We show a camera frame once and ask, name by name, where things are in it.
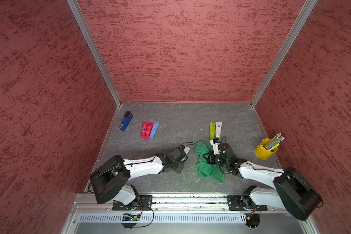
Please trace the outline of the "green microfiber cloth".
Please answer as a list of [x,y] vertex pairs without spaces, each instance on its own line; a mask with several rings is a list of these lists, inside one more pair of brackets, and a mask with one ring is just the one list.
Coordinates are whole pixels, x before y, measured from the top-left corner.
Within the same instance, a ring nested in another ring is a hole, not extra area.
[[226,175],[220,170],[216,164],[208,164],[207,157],[213,153],[211,145],[205,144],[203,141],[198,141],[194,149],[199,156],[199,163],[196,164],[196,170],[202,178],[212,178],[218,183],[224,183]]

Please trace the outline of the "lime green toothpaste tube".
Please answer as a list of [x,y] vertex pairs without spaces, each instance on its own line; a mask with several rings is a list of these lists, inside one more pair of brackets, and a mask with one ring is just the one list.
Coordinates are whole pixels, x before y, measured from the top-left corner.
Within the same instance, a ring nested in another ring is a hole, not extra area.
[[215,139],[216,123],[215,122],[210,122],[209,128],[210,128],[210,139],[213,140],[213,139]]

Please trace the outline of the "blue toothpaste tube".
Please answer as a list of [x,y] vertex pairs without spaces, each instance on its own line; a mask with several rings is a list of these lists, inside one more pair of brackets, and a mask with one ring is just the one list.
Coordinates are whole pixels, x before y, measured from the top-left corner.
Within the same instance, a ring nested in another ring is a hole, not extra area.
[[150,133],[149,139],[154,139],[155,134],[156,134],[156,132],[157,132],[157,129],[158,129],[159,125],[160,125],[159,122],[154,122],[154,123],[153,123],[152,131],[151,131],[151,133]]

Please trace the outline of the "pink toothpaste tube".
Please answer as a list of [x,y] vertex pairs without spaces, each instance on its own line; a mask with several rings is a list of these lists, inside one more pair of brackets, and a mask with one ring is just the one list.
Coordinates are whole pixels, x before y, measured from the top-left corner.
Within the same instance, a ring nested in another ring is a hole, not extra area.
[[141,138],[145,138],[145,136],[146,136],[148,123],[149,122],[147,122],[147,121],[142,123]]
[[152,132],[152,129],[153,129],[153,125],[154,125],[153,122],[149,122],[147,124],[146,133],[145,133],[145,139],[149,139],[150,138],[150,135],[151,135],[151,132]]

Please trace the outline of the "white tube pink cap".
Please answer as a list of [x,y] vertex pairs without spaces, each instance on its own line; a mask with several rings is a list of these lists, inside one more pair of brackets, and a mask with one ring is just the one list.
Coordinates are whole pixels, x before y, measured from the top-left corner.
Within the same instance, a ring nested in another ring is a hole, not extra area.
[[191,148],[189,148],[189,147],[185,146],[184,152],[185,152],[185,154],[186,154],[186,155],[188,155],[188,153],[189,153],[190,149],[191,149]]

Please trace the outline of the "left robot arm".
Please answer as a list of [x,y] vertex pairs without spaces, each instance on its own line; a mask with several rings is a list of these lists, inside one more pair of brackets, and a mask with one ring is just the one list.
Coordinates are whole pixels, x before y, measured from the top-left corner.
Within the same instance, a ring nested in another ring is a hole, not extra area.
[[166,155],[156,154],[141,160],[125,160],[121,155],[111,157],[89,177],[97,203],[104,204],[113,200],[128,207],[136,207],[140,196],[136,188],[127,182],[145,175],[170,171],[180,174],[189,151],[189,147],[180,145]]

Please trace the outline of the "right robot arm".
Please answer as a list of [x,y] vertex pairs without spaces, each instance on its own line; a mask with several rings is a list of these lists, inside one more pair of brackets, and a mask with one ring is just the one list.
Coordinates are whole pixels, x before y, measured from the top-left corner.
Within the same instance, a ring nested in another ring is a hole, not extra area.
[[277,207],[299,220],[306,220],[316,208],[323,206],[321,194],[295,168],[261,166],[237,158],[227,143],[212,141],[211,144],[211,150],[201,153],[208,165],[222,167],[233,176],[267,185],[267,188],[250,186],[233,205],[251,213],[264,206]]

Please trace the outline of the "white tube orange cap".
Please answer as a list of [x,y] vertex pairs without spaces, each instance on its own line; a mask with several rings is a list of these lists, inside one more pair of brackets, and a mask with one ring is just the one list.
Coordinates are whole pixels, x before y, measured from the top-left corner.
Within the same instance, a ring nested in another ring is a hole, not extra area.
[[222,122],[215,123],[215,138],[221,139]]

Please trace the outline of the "yellow cup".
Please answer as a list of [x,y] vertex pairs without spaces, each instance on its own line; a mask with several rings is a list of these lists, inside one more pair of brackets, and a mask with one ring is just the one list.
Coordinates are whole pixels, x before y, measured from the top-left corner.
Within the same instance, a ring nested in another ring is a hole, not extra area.
[[265,138],[262,142],[255,148],[255,155],[261,160],[268,160],[274,153],[278,151],[279,144],[272,151],[268,151],[264,146],[270,142],[269,138]]

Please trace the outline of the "pencils in cup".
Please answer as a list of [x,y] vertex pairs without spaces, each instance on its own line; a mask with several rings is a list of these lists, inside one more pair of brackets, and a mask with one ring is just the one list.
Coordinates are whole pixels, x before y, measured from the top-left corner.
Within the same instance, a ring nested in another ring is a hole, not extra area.
[[278,133],[267,144],[264,145],[264,148],[268,151],[273,151],[284,140],[285,137],[281,133]]

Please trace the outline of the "blue stapler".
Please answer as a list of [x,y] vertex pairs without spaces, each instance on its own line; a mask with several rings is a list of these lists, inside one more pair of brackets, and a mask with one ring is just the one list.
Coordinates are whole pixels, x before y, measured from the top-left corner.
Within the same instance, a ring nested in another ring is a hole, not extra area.
[[133,115],[131,114],[130,111],[127,111],[123,117],[123,120],[120,124],[120,130],[125,131],[127,126],[129,125],[131,119],[133,118]]

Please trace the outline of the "left corner aluminium profile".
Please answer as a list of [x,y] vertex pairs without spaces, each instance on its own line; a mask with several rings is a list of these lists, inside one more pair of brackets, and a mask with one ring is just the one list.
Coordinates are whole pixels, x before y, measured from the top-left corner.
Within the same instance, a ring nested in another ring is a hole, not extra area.
[[100,70],[101,75],[103,76],[103,79],[111,93],[112,98],[114,99],[116,106],[118,108],[121,108],[122,106],[122,101],[119,98],[119,95],[116,91],[116,88],[113,85],[113,82],[111,80],[111,77],[108,73],[108,70],[104,64],[104,61],[98,51],[98,48],[96,46],[96,43],[94,42],[93,36],[88,28],[87,22],[82,14],[81,8],[78,4],[77,1],[75,0],[67,0],[67,3],[72,11],[72,14],[82,32],[82,35],[90,49],[90,52]]

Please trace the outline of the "corner aluminium profile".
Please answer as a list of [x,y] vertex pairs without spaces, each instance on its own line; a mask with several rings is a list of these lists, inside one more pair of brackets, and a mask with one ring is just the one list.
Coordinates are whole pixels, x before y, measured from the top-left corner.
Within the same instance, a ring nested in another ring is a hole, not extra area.
[[88,28],[87,22],[82,14],[81,8],[78,4],[77,1],[75,0],[67,0],[67,3],[72,11],[72,14],[82,32],[82,35],[90,49],[90,52],[100,70],[101,75],[103,76],[103,79],[111,93],[112,98],[114,99],[116,106],[118,108],[121,108],[122,106],[122,101],[119,98],[119,95],[116,91],[116,88],[113,85],[113,82],[111,80],[111,77],[108,73],[108,70],[104,64],[104,61],[98,51],[98,48],[96,46],[96,43],[94,42],[93,36]]
[[291,48],[292,44],[294,43],[296,37],[298,36],[299,32],[301,31],[302,27],[304,26],[305,22],[307,21],[309,15],[311,14],[312,10],[316,6],[318,0],[306,0],[302,9],[300,10],[297,18],[295,19],[286,39],[284,40],[274,62],[272,63],[271,67],[269,68],[263,82],[261,83],[258,91],[254,95],[251,101],[251,107],[254,109],[257,105],[258,101],[260,100],[261,96],[263,95],[264,91],[266,90],[267,86],[269,85],[270,81],[274,77],[276,71],[278,70],[279,66],[281,65],[282,61],[284,60],[286,54],[288,53],[289,49]]

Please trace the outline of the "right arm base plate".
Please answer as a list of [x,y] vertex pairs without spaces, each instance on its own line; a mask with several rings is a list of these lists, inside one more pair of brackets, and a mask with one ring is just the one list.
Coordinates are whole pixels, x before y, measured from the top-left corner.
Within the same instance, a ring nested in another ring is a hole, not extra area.
[[268,208],[265,205],[256,205],[253,200],[247,195],[240,196],[227,196],[227,204],[230,211],[267,211]]

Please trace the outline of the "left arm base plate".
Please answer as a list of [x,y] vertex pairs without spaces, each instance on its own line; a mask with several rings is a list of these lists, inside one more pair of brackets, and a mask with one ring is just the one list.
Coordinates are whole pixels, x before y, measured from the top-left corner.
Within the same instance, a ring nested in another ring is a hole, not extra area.
[[153,196],[151,195],[139,195],[128,205],[124,205],[121,202],[113,201],[113,211],[149,211],[152,206]]

